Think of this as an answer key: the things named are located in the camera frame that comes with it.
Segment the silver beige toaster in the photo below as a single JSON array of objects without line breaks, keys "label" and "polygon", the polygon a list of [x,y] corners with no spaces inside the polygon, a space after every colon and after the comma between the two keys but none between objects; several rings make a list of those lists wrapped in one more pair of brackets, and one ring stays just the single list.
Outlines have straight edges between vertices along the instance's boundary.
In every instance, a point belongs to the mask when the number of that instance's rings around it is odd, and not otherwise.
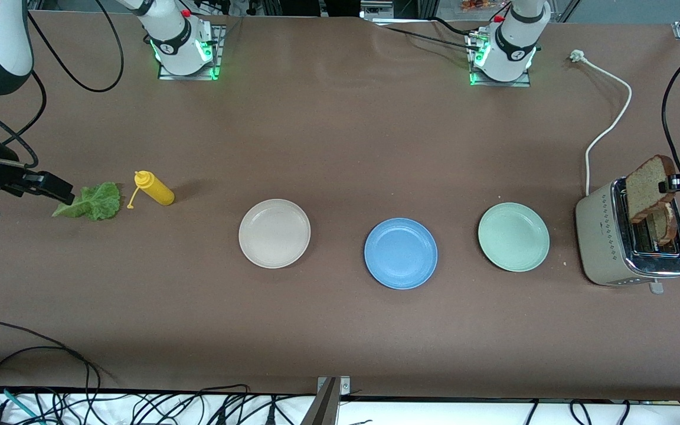
[{"label": "silver beige toaster", "polygon": [[675,201],[668,212],[675,237],[659,244],[653,218],[631,223],[627,210],[626,177],[580,200],[575,208],[578,249],[586,277],[604,287],[647,283],[663,293],[663,281],[680,277],[680,216]]}]

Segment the beige round plate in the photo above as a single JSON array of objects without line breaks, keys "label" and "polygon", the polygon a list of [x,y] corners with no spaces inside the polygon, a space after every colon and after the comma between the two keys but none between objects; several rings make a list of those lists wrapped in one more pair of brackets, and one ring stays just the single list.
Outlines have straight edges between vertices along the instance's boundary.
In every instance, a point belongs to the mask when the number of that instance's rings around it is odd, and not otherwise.
[{"label": "beige round plate", "polygon": [[298,261],[308,249],[311,225],[294,202],[270,199],[251,207],[238,227],[238,244],[251,263],[280,269]]}]

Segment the grey metal bracket post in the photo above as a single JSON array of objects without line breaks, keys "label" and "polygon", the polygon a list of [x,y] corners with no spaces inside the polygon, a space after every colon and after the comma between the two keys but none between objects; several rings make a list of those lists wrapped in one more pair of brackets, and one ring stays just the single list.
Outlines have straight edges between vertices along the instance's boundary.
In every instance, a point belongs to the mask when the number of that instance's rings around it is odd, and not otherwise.
[{"label": "grey metal bracket post", "polygon": [[349,376],[319,377],[318,392],[300,425],[337,425],[341,398],[350,390]]}]

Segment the yellow mustard squeeze bottle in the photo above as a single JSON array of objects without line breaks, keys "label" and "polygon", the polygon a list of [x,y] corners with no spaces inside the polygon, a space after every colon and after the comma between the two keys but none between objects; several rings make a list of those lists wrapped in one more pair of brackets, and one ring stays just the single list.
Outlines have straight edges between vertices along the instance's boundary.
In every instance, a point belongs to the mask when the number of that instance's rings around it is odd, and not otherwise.
[{"label": "yellow mustard squeeze bottle", "polygon": [[175,194],[159,178],[149,171],[136,171],[134,175],[136,188],[127,202],[127,209],[133,209],[134,199],[139,191],[143,191],[151,197],[157,204],[172,205],[175,202]]}]

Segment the green round plate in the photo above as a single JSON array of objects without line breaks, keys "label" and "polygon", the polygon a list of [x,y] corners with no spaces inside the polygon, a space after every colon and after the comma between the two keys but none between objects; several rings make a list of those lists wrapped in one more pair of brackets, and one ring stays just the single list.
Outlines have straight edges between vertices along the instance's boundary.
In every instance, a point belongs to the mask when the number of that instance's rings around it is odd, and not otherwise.
[{"label": "green round plate", "polygon": [[478,242],[484,256],[508,272],[528,272],[550,252],[550,232],[531,208],[515,202],[493,205],[481,215]]}]

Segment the blue round plate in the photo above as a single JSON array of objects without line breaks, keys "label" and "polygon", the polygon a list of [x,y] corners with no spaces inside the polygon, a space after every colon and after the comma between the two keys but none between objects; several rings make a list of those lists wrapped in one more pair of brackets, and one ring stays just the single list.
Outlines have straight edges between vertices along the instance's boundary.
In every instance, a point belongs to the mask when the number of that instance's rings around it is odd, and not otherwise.
[{"label": "blue round plate", "polygon": [[431,231],[404,217],[378,223],[368,234],[362,255],[370,275],[394,290],[424,285],[438,263],[438,248]]}]

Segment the light brown bread slice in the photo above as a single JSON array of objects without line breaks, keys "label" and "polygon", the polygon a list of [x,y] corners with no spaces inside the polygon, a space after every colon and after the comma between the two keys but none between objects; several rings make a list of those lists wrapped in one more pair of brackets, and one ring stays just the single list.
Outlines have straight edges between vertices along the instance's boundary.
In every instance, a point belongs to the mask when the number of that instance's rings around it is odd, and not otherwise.
[{"label": "light brown bread slice", "polygon": [[631,223],[645,220],[653,211],[674,199],[673,192],[661,192],[659,185],[675,173],[676,167],[670,157],[655,155],[627,175],[627,212]]}]

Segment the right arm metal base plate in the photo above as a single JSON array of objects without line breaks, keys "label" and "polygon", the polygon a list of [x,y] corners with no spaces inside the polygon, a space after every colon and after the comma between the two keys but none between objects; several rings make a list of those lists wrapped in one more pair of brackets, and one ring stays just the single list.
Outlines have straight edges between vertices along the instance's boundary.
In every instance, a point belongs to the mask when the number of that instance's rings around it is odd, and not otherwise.
[{"label": "right arm metal base plate", "polygon": [[178,48],[153,42],[159,62],[159,80],[218,80],[223,59],[226,26],[211,25],[202,19],[189,19],[191,36]]}]

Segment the dark crust bread slice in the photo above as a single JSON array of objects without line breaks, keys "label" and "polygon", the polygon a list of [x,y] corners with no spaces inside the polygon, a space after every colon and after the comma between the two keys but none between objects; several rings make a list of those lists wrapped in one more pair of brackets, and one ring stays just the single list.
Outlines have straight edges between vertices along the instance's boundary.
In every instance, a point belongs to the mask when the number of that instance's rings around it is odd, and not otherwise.
[{"label": "dark crust bread slice", "polygon": [[650,239],[656,245],[670,244],[678,233],[678,223],[671,204],[663,204],[646,218]]}]

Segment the green lettuce leaf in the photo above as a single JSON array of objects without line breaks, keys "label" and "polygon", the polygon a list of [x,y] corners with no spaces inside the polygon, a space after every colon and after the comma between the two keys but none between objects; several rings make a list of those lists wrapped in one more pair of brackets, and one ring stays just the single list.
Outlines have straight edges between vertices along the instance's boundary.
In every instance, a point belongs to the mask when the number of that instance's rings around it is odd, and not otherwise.
[{"label": "green lettuce leaf", "polygon": [[113,181],[105,181],[100,185],[82,188],[72,204],[60,204],[51,217],[79,218],[84,216],[89,221],[109,220],[119,212],[120,199],[118,185]]}]

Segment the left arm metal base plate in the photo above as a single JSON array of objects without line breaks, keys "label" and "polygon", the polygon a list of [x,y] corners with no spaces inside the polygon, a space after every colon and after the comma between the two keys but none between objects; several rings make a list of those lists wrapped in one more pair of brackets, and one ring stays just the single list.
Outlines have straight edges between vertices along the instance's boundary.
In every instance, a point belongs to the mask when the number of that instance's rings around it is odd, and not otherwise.
[{"label": "left arm metal base plate", "polygon": [[492,33],[472,32],[465,36],[465,42],[472,51],[467,54],[469,59],[470,83],[496,87],[528,87],[528,69],[532,64],[532,57],[537,52],[537,46],[525,49],[509,48],[503,51],[500,45],[494,43]]}]

